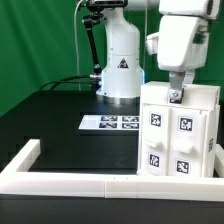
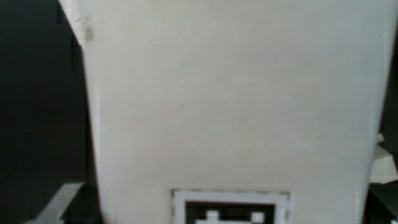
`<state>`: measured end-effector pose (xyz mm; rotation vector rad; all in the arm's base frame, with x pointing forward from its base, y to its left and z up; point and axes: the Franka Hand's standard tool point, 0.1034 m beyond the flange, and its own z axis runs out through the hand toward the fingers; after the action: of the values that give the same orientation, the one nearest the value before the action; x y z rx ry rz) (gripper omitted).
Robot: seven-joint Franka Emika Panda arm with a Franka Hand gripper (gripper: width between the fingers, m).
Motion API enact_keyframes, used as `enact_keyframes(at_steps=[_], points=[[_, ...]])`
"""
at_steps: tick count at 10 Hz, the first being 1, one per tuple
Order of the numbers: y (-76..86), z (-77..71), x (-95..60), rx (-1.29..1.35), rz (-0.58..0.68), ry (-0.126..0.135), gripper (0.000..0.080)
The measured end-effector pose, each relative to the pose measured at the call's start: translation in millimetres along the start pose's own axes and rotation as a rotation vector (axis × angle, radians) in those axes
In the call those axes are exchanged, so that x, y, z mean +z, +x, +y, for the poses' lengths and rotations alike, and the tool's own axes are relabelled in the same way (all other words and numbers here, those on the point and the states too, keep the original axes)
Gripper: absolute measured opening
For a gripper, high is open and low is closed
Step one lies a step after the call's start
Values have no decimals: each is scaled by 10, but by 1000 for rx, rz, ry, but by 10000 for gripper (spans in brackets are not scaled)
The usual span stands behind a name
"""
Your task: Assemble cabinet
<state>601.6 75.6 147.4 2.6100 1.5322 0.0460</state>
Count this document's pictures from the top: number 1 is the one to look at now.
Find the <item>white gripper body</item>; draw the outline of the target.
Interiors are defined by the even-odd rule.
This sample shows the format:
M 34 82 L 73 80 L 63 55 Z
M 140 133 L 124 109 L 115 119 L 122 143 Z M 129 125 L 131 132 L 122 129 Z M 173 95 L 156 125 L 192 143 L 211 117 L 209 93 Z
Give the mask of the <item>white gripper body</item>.
M 208 22 L 199 17 L 164 15 L 160 20 L 157 62 L 160 70 L 185 72 L 203 67 Z

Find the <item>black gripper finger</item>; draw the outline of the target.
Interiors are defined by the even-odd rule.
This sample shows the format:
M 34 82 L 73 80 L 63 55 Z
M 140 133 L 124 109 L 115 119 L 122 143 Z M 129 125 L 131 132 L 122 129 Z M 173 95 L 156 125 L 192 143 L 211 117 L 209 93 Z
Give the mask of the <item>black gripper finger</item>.
M 184 85 L 192 84 L 194 81 L 194 77 L 195 77 L 195 70 L 194 69 L 187 70 L 185 73 L 183 84 Z
M 185 78 L 184 72 L 170 72 L 169 73 L 169 90 L 168 96 L 171 103 L 180 104 L 183 98 L 183 81 Z

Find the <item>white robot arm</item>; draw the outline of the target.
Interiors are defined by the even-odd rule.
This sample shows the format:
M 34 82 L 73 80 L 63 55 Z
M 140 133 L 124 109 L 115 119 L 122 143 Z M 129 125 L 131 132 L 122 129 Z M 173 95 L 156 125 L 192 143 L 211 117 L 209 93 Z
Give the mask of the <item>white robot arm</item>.
M 144 71 L 139 65 L 140 32 L 123 11 L 157 8 L 159 31 L 146 38 L 146 49 L 157 56 L 158 67 L 169 73 L 168 99 L 182 101 L 184 85 L 205 64 L 209 25 L 221 0 L 84 0 L 90 11 L 83 18 L 100 81 L 96 94 L 112 103 L 132 103 L 140 97 Z

